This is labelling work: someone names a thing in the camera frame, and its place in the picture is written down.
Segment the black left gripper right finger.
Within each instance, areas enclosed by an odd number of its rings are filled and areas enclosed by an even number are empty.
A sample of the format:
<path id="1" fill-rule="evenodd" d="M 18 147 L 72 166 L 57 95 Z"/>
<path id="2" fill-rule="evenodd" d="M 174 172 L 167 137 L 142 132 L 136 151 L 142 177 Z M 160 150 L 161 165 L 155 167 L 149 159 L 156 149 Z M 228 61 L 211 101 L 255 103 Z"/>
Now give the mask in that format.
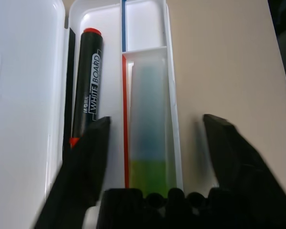
<path id="1" fill-rule="evenodd" d="M 259 152 L 226 119 L 204 114 L 203 122 L 219 186 L 240 198 L 257 225 L 286 229 L 286 193 Z"/>

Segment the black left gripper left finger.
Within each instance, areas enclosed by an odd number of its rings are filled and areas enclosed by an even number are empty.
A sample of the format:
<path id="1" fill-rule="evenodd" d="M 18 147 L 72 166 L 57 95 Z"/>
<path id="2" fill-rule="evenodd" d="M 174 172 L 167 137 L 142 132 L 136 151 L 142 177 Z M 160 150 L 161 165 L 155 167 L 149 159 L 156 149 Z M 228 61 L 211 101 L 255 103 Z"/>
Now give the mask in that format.
<path id="1" fill-rule="evenodd" d="M 99 200 L 107 167 L 111 118 L 93 122 L 63 160 L 36 229 L 80 229 Z"/>

